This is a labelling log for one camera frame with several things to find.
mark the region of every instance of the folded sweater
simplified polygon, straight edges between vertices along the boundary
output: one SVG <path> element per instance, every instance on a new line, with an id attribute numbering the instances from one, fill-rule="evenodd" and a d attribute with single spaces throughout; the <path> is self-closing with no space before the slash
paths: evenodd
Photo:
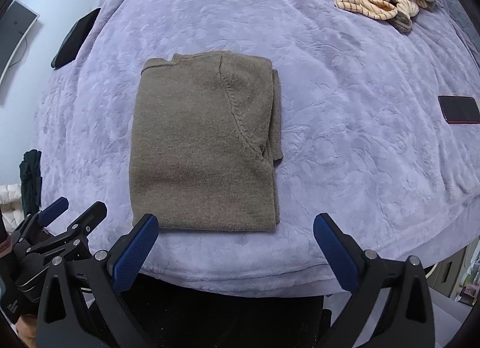
<path id="1" fill-rule="evenodd" d="M 273 162 L 282 157 L 277 71 L 270 60 L 214 51 L 146 62 L 133 116 L 133 223 L 274 230 Z"/>

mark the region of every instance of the metal screw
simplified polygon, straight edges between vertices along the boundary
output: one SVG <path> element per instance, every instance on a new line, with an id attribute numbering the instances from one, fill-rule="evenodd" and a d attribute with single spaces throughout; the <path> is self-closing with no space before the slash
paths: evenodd
<path id="1" fill-rule="evenodd" d="M 378 257 L 378 254 L 374 250 L 367 249 L 365 251 L 365 257 L 369 260 L 375 260 Z"/>
<path id="2" fill-rule="evenodd" d="M 99 250 L 96 254 L 95 254 L 95 258 L 98 260 L 98 261 L 101 261 L 103 259 L 105 259 L 105 257 L 107 257 L 108 253 L 106 252 L 106 250 Z"/>
<path id="3" fill-rule="evenodd" d="M 414 266 L 419 266 L 420 265 L 420 259 L 417 256 L 410 256 L 409 261 L 414 265 Z"/>
<path id="4" fill-rule="evenodd" d="M 58 266 L 60 263 L 62 262 L 62 258 L 60 256 L 55 256 L 53 259 L 52 259 L 52 264 L 54 266 Z"/>

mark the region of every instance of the purple blanket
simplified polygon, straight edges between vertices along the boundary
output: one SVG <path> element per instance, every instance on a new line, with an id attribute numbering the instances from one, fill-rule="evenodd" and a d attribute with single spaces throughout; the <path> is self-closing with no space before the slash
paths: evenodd
<path id="1" fill-rule="evenodd" d="M 174 53 L 231 50 L 267 57 L 278 69 L 280 225 L 274 233 L 162 230 L 145 273 L 238 295 L 288 295 L 289 287 L 313 283 L 327 294 L 338 286 L 312 234 L 318 213 L 328 212 L 364 249 L 398 258 L 453 227 L 480 195 L 479 126 L 448 125 L 437 99 L 479 98 L 479 69 L 442 7 L 422 10 L 402 35 L 333 0 L 99 6 L 78 57 L 53 72 L 37 114 L 42 202 L 70 201 L 49 227 L 54 234 L 96 200 L 109 213 L 90 235 L 93 251 L 131 229 L 128 163 L 140 70 L 147 59 Z M 440 261 L 478 229 L 461 226 L 449 247 L 422 247 L 419 256 Z"/>

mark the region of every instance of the black phone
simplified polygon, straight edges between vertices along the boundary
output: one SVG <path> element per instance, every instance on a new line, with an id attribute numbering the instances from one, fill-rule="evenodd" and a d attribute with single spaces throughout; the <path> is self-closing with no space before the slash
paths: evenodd
<path id="1" fill-rule="evenodd" d="M 438 101 L 447 123 L 480 123 L 480 111 L 473 97 L 439 96 Z"/>

